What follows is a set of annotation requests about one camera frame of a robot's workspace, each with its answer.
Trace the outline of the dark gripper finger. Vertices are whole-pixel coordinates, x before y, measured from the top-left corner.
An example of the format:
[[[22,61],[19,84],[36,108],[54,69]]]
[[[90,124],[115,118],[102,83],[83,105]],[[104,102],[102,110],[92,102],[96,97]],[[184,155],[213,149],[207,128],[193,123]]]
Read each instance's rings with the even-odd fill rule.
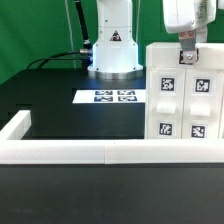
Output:
[[[197,43],[206,43],[208,36],[208,28],[202,26],[196,30],[196,42]]]
[[[195,64],[198,59],[198,51],[196,48],[196,31],[190,30],[180,32],[178,37],[182,50],[182,62],[184,64]]]

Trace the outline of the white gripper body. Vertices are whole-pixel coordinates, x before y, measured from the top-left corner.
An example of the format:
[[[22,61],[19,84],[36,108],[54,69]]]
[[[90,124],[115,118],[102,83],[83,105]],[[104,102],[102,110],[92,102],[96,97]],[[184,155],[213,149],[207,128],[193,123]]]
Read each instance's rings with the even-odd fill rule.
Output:
[[[195,30],[215,20],[216,0],[162,0],[168,33]]]

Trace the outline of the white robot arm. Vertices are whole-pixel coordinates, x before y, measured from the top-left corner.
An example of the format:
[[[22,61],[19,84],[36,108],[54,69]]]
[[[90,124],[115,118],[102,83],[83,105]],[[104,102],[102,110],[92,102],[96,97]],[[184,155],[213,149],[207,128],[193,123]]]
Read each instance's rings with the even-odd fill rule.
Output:
[[[132,0],[97,0],[98,39],[88,74],[103,79],[128,79],[143,66],[132,37]],[[178,34],[183,61],[197,59],[197,31],[216,17],[216,0],[162,0],[165,29]]]

